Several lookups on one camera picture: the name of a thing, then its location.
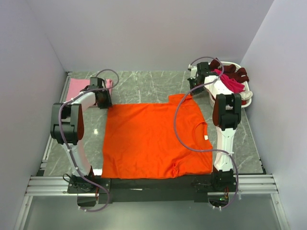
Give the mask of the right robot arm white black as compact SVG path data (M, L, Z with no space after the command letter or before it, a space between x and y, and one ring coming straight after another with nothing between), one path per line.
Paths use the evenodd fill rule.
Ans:
M222 80L223 73L211 71L208 62L200 62L196 66L189 64L188 70L191 94L207 90L215 99L212 119L217 131L218 150L213 164L214 177L210 181L212 189L222 191L233 181L233 143L241 122L241 95L232 92Z

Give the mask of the orange t shirt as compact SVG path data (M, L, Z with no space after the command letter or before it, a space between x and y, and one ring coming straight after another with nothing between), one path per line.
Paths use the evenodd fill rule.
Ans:
M190 95L112 106L102 154L104 178L168 179L213 170L207 123Z

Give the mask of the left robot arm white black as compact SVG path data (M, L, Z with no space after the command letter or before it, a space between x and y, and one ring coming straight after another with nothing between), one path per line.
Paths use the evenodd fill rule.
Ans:
M72 166L69 184L89 193L94 189L106 191L93 172L83 146L83 113L90 107L111 107L114 83L110 79L91 77L88 80L71 79L66 101L52 105L50 135L66 151Z

